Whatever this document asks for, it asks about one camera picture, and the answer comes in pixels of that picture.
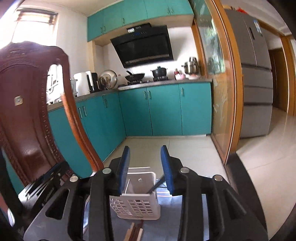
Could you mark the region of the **steel bowl lid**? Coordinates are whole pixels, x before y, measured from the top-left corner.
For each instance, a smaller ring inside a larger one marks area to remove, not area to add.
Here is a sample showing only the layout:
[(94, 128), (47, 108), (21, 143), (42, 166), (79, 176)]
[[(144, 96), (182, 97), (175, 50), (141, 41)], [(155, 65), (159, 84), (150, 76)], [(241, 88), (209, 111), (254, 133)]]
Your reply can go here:
[(99, 85), (102, 90), (113, 89), (117, 84), (117, 80), (117, 74), (110, 69), (103, 71), (98, 77)]

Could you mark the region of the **carved wooden chair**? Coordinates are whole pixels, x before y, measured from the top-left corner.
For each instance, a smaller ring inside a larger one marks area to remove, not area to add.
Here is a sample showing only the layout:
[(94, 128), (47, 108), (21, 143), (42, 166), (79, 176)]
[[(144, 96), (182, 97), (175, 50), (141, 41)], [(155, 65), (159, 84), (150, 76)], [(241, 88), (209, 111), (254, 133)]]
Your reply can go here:
[(79, 118), (67, 54), (57, 46), (10, 43), (1, 49), (1, 147), (28, 185), (64, 161), (48, 118), (46, 85), (52, 65), (62, 67), (62, 104), (72, 133), (94, 172), (104, 165)]

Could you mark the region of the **white electric kettle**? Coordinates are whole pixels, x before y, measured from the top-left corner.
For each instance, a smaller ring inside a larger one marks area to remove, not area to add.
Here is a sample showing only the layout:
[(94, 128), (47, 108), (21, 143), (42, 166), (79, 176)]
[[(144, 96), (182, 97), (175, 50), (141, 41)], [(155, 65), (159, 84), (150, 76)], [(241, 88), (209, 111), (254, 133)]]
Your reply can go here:
[(74, 79), (76, 80), (77, 96), (90, 94), (90, 88), (88, 85), (88, 75), (86, 72), (74, 74)]

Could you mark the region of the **blue plaid tablecloth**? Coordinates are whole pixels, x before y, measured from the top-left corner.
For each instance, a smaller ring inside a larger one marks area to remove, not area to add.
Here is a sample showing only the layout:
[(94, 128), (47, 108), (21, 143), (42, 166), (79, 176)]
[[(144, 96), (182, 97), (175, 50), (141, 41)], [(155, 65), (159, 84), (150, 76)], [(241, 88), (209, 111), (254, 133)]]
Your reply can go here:
[[(156, 189), (157, 198), (161, 206), (161, 216), (158, 220), (145, 220), (143, 222), (141, 240), (177, 240), (179, 234), (182, 197), (171, 196), (166, 183)], [(132, 223), (136, 225), (139, 220), (121, 219), (111, 211), (114, 240), (124, 240), (127, 230)]]

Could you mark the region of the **dark red chopstick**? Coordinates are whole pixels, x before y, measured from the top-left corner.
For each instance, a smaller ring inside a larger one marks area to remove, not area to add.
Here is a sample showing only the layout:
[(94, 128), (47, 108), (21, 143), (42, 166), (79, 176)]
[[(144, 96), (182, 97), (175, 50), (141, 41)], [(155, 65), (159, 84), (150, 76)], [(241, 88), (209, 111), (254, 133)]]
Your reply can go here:
[(141, 220), (134, 230), (132, 241), (138, 241), (141, 239), (142, 232), (143, 232), (143, 225), (144, 225), (144, 220)]

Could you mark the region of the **silver refrigerator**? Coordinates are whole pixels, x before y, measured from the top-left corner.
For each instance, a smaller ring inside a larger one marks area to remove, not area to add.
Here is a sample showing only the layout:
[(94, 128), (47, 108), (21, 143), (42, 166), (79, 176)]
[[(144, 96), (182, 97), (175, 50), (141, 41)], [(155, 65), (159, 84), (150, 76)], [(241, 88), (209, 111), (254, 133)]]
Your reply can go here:
[(232, 9), (225, 11), (238, 45), (243, 74), (240, 137), (265, 136), (273, 111), (273, 77), (267, 43), (256, 18)]

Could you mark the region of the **black chopstick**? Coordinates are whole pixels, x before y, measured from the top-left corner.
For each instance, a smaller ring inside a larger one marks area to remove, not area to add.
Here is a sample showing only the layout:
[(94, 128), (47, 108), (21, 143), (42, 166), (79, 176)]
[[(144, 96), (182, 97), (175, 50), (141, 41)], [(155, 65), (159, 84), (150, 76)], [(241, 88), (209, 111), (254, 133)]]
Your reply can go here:
[(164, 175), (158, 180), (158, 182), (152, 186), (150, 190), (148, 190), (147, 194), (152, 194), (154, 190), (156, 190), (159, 186), (161, 186), (165, 182), (165, 177)]

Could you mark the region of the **white plastic utensil basket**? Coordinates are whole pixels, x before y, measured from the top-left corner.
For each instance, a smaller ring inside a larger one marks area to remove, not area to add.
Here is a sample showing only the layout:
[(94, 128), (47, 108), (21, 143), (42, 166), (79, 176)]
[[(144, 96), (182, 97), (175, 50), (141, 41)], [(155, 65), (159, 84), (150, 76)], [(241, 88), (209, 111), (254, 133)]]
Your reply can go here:
[(110, 197), (110, 207), (122, 219), (158, 220), (161, 216), (161, 206), (157, 194), (147, 194), (156, 184), (156, 173), (150, 167), (129, 168), (126, 181), (130, 179), (128, 190), (121, 196)]

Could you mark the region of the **teal upper cabinets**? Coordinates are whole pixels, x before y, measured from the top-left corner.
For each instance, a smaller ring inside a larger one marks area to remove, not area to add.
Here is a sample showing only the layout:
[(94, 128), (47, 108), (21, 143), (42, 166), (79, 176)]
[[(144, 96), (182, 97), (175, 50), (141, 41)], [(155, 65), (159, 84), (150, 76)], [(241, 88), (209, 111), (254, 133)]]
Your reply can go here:
[(87, 40), (144, 20), (193, 14), (189, 1), (120, 1), (87, 18)]

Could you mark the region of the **beige chopstick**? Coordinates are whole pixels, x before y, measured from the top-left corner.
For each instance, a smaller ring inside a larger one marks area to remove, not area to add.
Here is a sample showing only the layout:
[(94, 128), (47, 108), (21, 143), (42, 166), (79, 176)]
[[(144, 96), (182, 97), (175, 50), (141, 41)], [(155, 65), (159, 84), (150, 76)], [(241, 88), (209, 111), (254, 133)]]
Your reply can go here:
[(134, 226), (135, 226), (135, 223), (133, 222), (130, 226), (130, 228), (127, 230), (126, 232), (126, 235), (125, 235), (125, 238), (124, 238), (124, 241), (129, 241), (130, 240), (130, 237), (132, 236), (132, 233), (134, 231)]

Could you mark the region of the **black range hood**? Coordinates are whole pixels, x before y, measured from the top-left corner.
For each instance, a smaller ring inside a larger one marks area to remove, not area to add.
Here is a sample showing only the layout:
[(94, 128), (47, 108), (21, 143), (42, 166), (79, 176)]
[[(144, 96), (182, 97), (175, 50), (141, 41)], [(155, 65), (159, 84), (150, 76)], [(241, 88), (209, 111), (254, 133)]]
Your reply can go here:
[(124, 68), (174, 59), (166, 25), (142, 28), (111, 43)]

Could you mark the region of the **black cooking pot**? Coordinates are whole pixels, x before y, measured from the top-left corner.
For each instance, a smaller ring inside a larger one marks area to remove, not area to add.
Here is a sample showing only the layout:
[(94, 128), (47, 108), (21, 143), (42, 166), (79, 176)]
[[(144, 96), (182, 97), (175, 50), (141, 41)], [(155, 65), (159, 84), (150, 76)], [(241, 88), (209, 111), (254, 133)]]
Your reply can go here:
[(167, 75), (167, 69), (161, 66), (158, 66), (157, 69), (152, 70), (152, 75), (154, 78), (160, 78)]

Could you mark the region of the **teal kitchen base cabinets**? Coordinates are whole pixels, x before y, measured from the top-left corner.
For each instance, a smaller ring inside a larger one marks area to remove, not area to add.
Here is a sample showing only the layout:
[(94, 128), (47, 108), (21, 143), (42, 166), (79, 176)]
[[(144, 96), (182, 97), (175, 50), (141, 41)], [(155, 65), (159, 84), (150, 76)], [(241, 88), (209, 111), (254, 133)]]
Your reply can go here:
[[(128, 137), (174, 137), (209, 135), (212, 97), (209, 82), (191, 82), (106, 91), (74, 102), (78, 120), (86, 132), (99, 164)], [(80, 177), (93, 167), (75, 140), (63, 106), (49, 111), (56, 144)], [(161, 176), (158, 148), (143, 147), (147, 157), (132, 151), (132, 166), (147, 165)]]

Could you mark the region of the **black wok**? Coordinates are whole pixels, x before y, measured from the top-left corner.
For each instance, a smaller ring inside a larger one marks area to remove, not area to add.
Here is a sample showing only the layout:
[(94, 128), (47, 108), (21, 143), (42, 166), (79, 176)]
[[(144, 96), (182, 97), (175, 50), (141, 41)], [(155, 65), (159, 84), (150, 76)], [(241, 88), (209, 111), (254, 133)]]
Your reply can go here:
[(139, 82), (141, 81), (145, 74), (144, 73), (138, 73), (138, 74), (132, 74), (130, 71), (126, 70), (128, 75), (125, 77), (125, 79), (129, 82)]

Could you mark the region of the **steel pot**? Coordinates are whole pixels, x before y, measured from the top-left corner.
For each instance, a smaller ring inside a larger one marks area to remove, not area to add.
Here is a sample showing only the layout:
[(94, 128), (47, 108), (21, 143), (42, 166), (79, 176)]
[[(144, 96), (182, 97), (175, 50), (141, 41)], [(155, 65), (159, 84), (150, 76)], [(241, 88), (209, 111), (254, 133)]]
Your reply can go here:
[(184, 68), (184, 72), (188, 75), (200, 74), (200, 65), (196, 57), (190, 57), (189, 61), (185, 62), (182, 67)]

